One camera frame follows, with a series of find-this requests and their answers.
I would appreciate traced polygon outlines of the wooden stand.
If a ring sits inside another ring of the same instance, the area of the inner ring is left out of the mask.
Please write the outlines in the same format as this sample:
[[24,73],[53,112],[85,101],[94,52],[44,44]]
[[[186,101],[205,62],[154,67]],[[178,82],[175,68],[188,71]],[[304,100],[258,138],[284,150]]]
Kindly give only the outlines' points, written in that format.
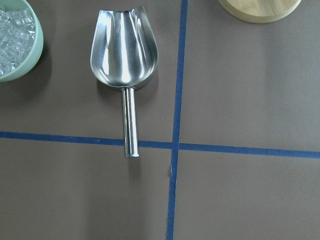
[[249,23],[272,23],[287,17],[301,0],[219,0],[232,16]]

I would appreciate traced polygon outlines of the green bowl of ice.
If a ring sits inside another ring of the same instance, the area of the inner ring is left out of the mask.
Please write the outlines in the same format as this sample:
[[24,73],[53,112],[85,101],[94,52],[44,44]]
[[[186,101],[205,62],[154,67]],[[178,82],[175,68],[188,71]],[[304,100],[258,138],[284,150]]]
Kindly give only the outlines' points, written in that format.
[[0,2],[0,81],[22,77],[34,68],[44,47],[39,19],[26,0]]

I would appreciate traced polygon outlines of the metal ice scoop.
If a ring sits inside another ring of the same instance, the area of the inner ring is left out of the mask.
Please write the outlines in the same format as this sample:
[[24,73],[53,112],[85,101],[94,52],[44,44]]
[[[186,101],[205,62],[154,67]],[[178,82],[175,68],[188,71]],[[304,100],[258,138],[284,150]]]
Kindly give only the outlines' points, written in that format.
[[139,157],[135,91],[152,79],[157,63],[157,43],[143,6],[99,11],[90,68],[101,83],[121,92],[126,158]]

